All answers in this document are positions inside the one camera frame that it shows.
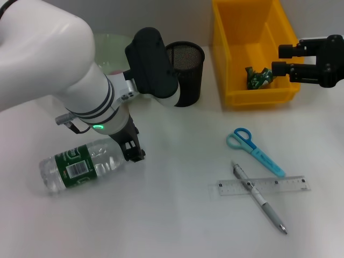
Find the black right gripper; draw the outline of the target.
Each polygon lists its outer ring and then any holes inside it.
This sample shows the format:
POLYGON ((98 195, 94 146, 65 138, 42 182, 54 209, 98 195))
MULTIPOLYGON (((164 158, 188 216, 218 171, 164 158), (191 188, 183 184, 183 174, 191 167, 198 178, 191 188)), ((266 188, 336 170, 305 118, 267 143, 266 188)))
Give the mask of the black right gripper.
POLYGON ((343 80, 343 36, 300 40, 296 46, 279 45, 279 58, 317 56, 315 64, 272 62, 274 77, 289 75, 290 82, 319 84, 332 88, 343 80))

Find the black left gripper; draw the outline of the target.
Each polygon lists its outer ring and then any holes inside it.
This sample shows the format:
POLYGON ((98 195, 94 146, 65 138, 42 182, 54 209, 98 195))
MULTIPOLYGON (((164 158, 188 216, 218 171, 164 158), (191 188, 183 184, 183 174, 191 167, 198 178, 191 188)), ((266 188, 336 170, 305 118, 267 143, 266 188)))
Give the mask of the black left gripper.
POLYGON ((145 159, 146 153, 140 148, 138 134, 139 131, 133 119, 128 118, 126 125, 120 131, 109 135, 111 139, 122 147, 126 161, 138 162, 145 159))

